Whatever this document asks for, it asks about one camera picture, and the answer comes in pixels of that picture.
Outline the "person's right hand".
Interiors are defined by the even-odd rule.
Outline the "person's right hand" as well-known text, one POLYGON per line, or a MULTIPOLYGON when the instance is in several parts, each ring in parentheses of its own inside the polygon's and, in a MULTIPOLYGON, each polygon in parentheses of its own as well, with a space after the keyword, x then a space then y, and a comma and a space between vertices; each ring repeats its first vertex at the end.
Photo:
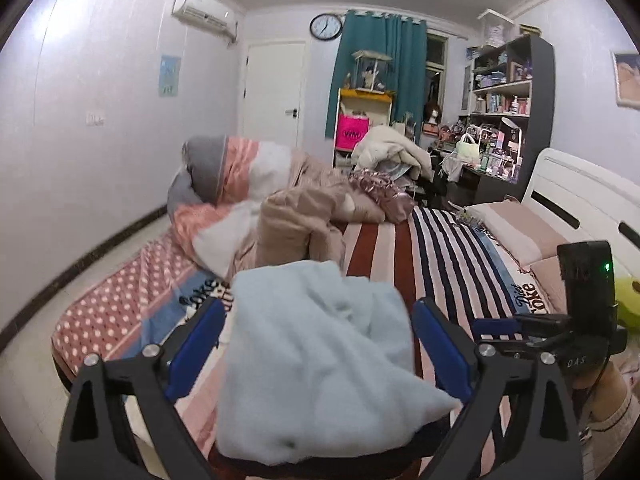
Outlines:
POLYGON ((591 414, 595 420, 605 420, 613 415, 628 394, 628 386, 613 362, 608 362, 602 370, 592 370, 577 377, 573 388, 591 392, 591 414))

